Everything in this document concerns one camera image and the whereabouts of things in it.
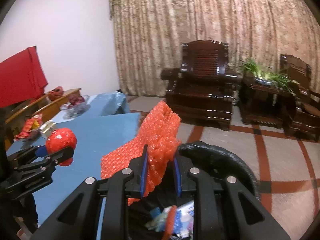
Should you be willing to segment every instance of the chair backrest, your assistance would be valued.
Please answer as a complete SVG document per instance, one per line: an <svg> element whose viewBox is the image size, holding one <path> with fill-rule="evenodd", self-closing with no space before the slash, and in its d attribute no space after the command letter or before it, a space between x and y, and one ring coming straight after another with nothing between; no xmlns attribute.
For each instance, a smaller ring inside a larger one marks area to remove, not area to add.
<svg viewBox="0 0 320 240"><path fill-rule="evenodd" d="M287 73L290 68L296 69L298 72L302 73L307 78L308 85L307 87L305 87L306 84L304 84L303 87L309 88L309 85L311 82L310 66L298 57L295 57L293 55L281 54L280 55L280 71L282 73Z"/></svg>
<svg viewBox="0 0 320 240"><path fill-rule="evenodd" d="M228 64L228 44L219 41L192 41L182 44L181 71L185 77L212 81L224 75Z"/></svg>

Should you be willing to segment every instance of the beige curtain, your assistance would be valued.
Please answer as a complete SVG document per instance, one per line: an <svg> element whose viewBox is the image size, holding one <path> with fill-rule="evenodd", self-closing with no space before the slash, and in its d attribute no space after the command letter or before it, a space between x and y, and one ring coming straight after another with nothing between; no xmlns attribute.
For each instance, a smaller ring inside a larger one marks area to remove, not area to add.
<svg viewBox="0 0 320 240"><path fill-rule="evenodd" d="M111 0L121 89L164 95L160 73L179 67L182 42L229 43L229 61L279 68L280 53L312 67L320 92L320 27L303 0Z"/></svg>

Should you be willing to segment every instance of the wooden side table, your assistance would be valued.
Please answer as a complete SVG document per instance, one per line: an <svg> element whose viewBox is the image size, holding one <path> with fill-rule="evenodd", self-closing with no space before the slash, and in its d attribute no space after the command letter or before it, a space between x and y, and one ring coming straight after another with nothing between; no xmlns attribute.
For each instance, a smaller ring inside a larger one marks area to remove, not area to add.
<svg viewBox="0 0 320 240"><path fill-rule="evenodd" d="M277 128L282 127L282 98L290 95L289 92L278 90L274 86L261 85L254 77L245 76L239 90L242 122L244 124L259 122L272 124Z"/></svg>

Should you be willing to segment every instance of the snack package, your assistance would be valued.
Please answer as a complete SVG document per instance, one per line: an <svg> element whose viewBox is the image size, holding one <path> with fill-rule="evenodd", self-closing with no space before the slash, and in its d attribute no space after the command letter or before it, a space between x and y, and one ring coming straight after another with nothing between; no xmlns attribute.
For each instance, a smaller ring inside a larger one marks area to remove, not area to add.
<svg viewBox="0 0 320 240"><path fill-rule="evenodd" d="M28 120L26 120L22 128L22 131L14 137L15 140L17 141L22 139L30 140L34 138L39 132L39 128L41 125L42 125L42 114L37 114L29 118Z"/></svg>
<svg viewBox="0 0 320 240"><path fill-rule="evenodd" d="M161 214L146 223L145 227L156 232L165 231L168 213L166 207ZM175 213L171 239L184 239L193 235L193 201L180 206Z"/></svg>

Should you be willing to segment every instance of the orange bubble wrap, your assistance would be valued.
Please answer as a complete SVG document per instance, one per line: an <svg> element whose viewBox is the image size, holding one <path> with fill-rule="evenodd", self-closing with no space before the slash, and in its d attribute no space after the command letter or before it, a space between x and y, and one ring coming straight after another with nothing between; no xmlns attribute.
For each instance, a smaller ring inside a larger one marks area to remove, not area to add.
<svg viewBox="0 0 320 240"><path fill-rule="evenodd" d="M146 116L137 136L101 159L101 178L110 178L117 171L129 166L133 158L142 155L148 144L148 178L144 196L161 183L167 162L173 159L177 146L176 139L180 117L164 101L160 101ZM128 203L138 199L129 199Z"/></svg>

